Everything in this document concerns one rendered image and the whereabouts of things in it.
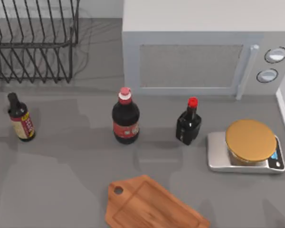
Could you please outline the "round dark bottle red label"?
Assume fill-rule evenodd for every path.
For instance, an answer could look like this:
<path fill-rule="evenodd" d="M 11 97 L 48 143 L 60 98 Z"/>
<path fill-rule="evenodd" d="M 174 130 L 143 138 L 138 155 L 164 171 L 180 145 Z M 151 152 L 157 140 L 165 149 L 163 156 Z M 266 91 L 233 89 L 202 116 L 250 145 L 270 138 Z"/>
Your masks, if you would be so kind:
<path fill-rule="evenodd" d="M 139 136 L 140 110 L 132 99 L 129 87 L 122 87 L 118 93 L 118 101 L 112 109 L 113 133 L 122 144 L 132 144 Z"/>

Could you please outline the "square black bottle red cap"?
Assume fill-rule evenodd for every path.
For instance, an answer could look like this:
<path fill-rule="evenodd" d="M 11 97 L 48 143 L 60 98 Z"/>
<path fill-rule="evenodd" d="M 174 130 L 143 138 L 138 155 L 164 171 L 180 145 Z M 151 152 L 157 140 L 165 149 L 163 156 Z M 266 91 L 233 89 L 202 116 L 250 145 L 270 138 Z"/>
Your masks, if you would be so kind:
<path fill-rule="evenodd" d="M 198 99 L 190 97 L 187 109 L 179 116 L 176 124 L 176 138 L 190 145 L 199 134 L 202 118 L 197 114 Z"/>

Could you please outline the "microwave door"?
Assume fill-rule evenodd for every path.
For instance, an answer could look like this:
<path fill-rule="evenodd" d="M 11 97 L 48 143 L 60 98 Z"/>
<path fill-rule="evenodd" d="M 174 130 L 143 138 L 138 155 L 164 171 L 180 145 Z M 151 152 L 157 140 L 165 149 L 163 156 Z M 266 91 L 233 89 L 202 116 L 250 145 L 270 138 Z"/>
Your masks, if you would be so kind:
<path fill-rule="evenodd" d="M 235 95 L 255 32 L 124 32 L 124 83 L 141 95 Z"/>

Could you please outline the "silver kitchen scale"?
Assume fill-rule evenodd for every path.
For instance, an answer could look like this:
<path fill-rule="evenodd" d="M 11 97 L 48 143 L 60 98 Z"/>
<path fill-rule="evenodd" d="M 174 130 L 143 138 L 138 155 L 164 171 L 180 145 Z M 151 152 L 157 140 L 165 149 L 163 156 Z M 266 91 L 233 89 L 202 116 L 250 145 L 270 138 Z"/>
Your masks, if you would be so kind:
<path fill-rule="evenodd" d="M 207 136 L 208 166 L 212 171 L 231 173 L 281 174 L 285 172 L 285 161 L 278 137 L 275 152 L 259 162 L 240 161 L 229 151 L 225 132 L 209 133 Z"/>

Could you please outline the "wooden cutting board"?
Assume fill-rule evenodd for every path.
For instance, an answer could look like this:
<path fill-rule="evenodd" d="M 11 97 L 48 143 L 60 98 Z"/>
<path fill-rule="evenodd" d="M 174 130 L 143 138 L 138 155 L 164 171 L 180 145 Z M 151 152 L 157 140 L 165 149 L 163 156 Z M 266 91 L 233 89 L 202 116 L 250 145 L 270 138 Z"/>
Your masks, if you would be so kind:
<path fill-rule="evenodd" d="M 210 222 L 147 175 L 111 182 L 110 228 L 210 228 Z"/>

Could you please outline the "jar with gold lid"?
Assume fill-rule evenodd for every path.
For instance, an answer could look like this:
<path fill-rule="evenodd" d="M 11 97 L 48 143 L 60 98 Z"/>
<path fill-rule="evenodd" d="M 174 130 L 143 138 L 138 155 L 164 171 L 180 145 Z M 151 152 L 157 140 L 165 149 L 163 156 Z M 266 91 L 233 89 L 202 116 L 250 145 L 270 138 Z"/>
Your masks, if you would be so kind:
<path fill-rule="evenodd" d="M 226 129 L 225 142 L 230 155 L 242 164 L 265 161 L 277 147 L 273 131 L 253 119 L 234 121 Z"/>

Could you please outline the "slim dark bottle yellow label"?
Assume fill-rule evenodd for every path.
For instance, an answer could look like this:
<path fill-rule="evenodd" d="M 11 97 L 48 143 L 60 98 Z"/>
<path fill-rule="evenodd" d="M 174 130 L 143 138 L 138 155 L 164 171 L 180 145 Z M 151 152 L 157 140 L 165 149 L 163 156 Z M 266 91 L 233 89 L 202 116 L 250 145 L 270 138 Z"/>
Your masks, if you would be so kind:
<path fill-rule="evenodd" d="M 31 141 L 36 131 L 26 104 L 14 92 L 8 94 L 8 101 L 8 114 L 17 137 L 23 142 Z"/>

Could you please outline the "small microwave knob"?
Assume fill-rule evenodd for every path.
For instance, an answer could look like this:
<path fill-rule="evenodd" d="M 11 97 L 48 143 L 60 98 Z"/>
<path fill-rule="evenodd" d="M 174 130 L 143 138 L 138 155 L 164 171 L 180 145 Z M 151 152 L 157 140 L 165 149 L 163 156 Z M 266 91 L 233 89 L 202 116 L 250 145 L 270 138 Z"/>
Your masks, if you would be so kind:
<path fill-rule="evenodd" d="M 270 83 L 278 77 L 278 72 L 275 69 L 267 69 L 259 72 L 256 79 L 260 83 Z"/>

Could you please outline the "large microwave knob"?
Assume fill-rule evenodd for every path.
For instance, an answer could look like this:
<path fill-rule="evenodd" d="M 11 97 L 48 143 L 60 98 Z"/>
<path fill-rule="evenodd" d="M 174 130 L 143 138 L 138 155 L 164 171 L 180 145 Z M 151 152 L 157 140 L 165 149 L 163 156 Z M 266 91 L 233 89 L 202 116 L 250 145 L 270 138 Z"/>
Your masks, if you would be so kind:
<path fill-rule="evenodd" d="M 285 48 L 277 47 L 268 50 L 264 56 L 264 59 L 270 64 L 275 64 L 283 61 L 285 59 Z"/>

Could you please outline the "pale microwave oven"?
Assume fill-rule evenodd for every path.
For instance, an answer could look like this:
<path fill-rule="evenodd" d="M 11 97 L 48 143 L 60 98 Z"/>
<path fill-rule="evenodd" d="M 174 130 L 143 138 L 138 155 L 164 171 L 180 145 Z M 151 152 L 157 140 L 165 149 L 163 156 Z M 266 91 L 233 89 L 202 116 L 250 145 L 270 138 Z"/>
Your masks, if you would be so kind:
<path fill-rule="evenodd" d="M 124 32 L 255 32 L 263 35 L 244 95 L 274 95 L 285 76 L 285 59 L 270 64 L 270 49 L 285 48 L 285 0 L 124 0 Z M 278 77 L 260 83 L 256 76 L 275 69 Z"/>

